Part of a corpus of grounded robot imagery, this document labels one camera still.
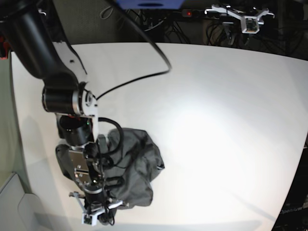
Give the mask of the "black power strip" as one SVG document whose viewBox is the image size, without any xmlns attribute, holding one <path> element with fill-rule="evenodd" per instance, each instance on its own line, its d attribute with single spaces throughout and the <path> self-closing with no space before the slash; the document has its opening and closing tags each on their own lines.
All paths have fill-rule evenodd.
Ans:
<svg viewBox="0 0 308 231">
<path fill-rule="evenodd" d="M 213 17 L 218 12 L 213 9 L 205 9 L 205 10 L 192 10 L 192 9 L 183 9 L 181 11 L 181 15 L 184 18 L 209 18 Z"/>
</svg>

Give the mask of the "red clamp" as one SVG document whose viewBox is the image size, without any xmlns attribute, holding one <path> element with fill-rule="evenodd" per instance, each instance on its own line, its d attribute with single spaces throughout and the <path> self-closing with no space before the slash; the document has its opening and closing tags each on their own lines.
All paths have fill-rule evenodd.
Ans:
<svg viewBox="0 0 308 231">
<path fill-rule="evenodd" d="M 4 36 L 0 36 L 0 58 L 2 60 L 8 59 L 10 45 L 6 42 Z"/>
</svg>

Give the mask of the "dark grey t-shirt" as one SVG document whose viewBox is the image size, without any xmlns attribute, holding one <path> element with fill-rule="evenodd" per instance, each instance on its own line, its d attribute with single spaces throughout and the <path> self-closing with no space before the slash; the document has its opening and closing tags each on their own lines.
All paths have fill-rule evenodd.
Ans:
<svg viewBox="0 0 308 231">
<path fill-rule="evenodd" d="M 149 206 L 154 192 L 151 182 L 165 168 L 160 150 L 144 130 L 113 129 L 96 142 L 55 149 L 59 167 L 84 194 L 84 185 L 102 185 L 108 199 L 122 200 L 117 208 Z"/>
</svg>

